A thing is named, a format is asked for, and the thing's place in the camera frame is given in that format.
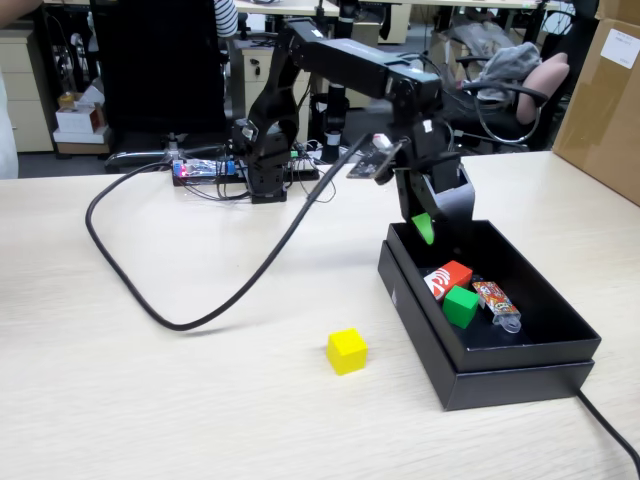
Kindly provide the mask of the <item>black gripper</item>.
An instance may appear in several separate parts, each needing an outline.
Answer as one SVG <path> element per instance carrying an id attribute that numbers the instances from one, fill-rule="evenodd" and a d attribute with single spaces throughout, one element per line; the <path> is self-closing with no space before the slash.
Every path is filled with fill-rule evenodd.
<path id="1" fill-rule="evenodd" d="M 400 140 L 395 168 L 404 169 L 396 175 L 401 214 L 432 245 L 434 220 L 452 226 L 472 221 L 473 185 L 460 168 L 460 154 L 451 146 L 452 130 L 444 120 L 415 123 Z"/>

